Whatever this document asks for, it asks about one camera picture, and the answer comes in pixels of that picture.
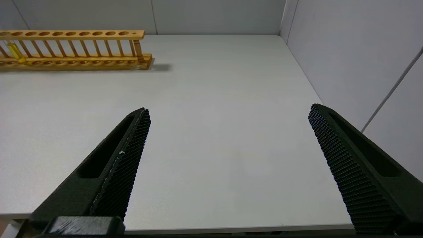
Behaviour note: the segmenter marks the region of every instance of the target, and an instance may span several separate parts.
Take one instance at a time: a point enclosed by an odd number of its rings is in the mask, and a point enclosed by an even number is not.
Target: wooden test tube rack
[[[140,40],[143,30],[9,30],[0,31],[0,41],[20,45],[18,50],[24,63],[18,62],[12,53],[0,45],[0,71],[71,71],[71,70],[139,70],[148,69],[152,55],[141,50]],[[109,41],[116,41],[119,54],[113,54]],[[38,54],[32,54],[24,41],[30,41]],[[49,54],[43,53],[39,44],[42,41]],[[59,52],[50,46],[55,41]],[[79,41],[83,52],[78,52],[74,41]],[[92,41],[96,54],[89,53],[86,41]],[[107,51],[101,52],[97,41],[104,41]],[[122,49],[121,41],[129,41],[130,53]],[[62,44],[69,44],[71,51],[66,52]]]

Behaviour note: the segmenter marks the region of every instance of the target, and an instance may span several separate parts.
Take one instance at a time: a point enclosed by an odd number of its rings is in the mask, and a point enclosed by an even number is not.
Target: black plastic part
[[[119,236],[125,226],[118,216],[59,216],[53,219],[43,236]]]
[[[357,234],[423,234],[423,184],[338,113],[308,117]]]
[[[123,220],[150,124],[144,108],[126,116],[31,214],[31,226],[43,230],[58,216]]]

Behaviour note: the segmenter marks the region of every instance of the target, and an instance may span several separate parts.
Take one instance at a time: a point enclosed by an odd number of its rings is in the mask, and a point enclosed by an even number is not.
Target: table surface
[[[146,36],[148,71],[0,73],[0,218],[27,218],[131,111],[128,233],[352,228],[278,36]]]

